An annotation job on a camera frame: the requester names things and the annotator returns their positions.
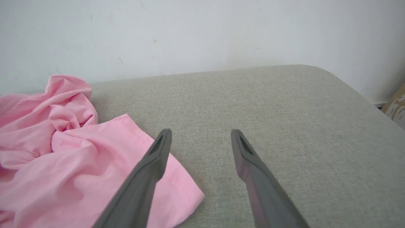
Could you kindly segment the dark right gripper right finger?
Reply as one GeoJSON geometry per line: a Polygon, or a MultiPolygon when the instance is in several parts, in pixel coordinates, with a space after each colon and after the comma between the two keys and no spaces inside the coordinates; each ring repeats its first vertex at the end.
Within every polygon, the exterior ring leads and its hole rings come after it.
{"type": "Polygon", "coordinates": [[[308,228],[272,172],[244,134],[231,131],[231,145],[237,175],[245,183],[256,228],[308,228]]]}

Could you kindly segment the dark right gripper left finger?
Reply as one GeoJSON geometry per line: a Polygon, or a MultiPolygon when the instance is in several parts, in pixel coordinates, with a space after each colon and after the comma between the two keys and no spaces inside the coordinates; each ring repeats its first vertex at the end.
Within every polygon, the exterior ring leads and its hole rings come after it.
{"type": "Polygon", "coordinates": [[[171,142],[171,130],[163,129],[101,213],[94,228],[147,226],[156,184],[165,173],[171,142]]]}

